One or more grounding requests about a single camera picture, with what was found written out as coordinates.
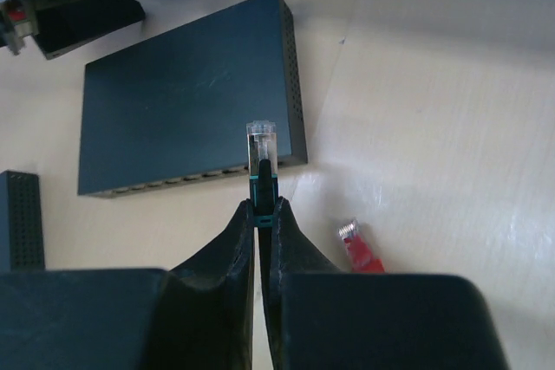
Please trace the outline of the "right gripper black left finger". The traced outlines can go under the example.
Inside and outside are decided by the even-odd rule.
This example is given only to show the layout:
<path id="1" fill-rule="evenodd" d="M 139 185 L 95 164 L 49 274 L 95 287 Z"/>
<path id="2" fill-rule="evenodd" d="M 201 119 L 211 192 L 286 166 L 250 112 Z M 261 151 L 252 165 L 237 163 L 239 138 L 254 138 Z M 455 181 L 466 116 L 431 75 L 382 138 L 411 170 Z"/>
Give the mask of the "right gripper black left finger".
<path id="1" fill-rule="evenodd" d="M 170 270 L 2 275 L 2 368 L 251 368 L 253 232 L 245 200 Z"/>

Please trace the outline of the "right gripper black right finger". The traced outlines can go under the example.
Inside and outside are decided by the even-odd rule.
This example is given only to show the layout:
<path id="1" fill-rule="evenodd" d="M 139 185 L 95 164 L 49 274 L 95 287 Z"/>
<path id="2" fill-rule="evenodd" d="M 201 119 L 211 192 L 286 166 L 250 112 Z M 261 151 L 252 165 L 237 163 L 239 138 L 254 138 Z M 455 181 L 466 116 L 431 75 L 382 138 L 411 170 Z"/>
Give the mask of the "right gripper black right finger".
<path id="1" fill-rule="evenodd" d="M 480 291 L 452 275 L 341 271 L 277 201 L 259 234 L 276 369 L 505 369 Z"/>

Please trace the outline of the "small black network switch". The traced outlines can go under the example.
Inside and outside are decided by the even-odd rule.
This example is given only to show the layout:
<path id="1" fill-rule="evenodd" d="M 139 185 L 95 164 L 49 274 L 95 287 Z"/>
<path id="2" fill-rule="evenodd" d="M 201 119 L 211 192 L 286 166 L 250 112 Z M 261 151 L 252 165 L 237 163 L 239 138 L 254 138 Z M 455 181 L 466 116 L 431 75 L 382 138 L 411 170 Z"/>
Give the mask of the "small black network switch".
<path id="1" fill-rule="evenodd" d="M 110 198 L 240 174 L 255 120 L 276 125 L 281 166 L 307 162 L 284 0 L 245 0 L 88 63 L 77 191 Z"/>

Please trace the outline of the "large black network switch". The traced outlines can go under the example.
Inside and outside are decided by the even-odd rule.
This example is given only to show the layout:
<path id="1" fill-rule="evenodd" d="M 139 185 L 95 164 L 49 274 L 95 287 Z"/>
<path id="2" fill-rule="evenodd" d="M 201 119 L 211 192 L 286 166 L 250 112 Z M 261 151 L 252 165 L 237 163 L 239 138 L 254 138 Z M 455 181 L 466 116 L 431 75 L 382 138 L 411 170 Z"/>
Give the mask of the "large black network switch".
<path id="1" fill-rule="evenodd" d="M 39 177 L 1 173 L 1 273 L 45 270 Z"/>

